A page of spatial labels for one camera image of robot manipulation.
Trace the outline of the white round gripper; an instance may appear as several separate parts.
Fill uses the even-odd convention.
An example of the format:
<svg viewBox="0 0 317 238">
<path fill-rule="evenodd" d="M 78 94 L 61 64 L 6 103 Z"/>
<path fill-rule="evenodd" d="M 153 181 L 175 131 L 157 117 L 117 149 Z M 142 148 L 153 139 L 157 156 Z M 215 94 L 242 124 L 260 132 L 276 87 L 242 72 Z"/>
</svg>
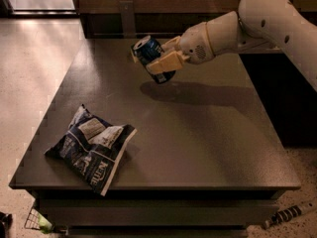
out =
<svg viewBox="0 0 317 238">
<path fill-rule="evenodd" d="M 177 36 L 164 44 L 161 48 L 167 52 L 146 65 L 150 74 L 157 75 L 182 69 L 188 61 L 201 64 L 212 60 L 215 55 L 211 48 L 207 23 L 203 22 L 187 29 L 182 36 Z"/>
</svg>

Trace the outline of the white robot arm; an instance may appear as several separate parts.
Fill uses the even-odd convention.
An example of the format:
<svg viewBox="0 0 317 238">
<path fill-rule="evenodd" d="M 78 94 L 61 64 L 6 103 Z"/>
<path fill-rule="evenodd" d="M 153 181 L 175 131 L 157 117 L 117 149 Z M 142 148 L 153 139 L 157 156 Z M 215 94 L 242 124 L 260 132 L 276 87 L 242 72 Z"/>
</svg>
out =
<svg viewBox="0 0 317 238">
<path fill-rule="evenodd" d="M 317 90 L 317 26 L 289 0 L 241 0 L 237 11 L 197 24 L 164 43 L 161 57 L 146 69 L 157 75 L 265 43 L 277 46 Z"/>
</svg>

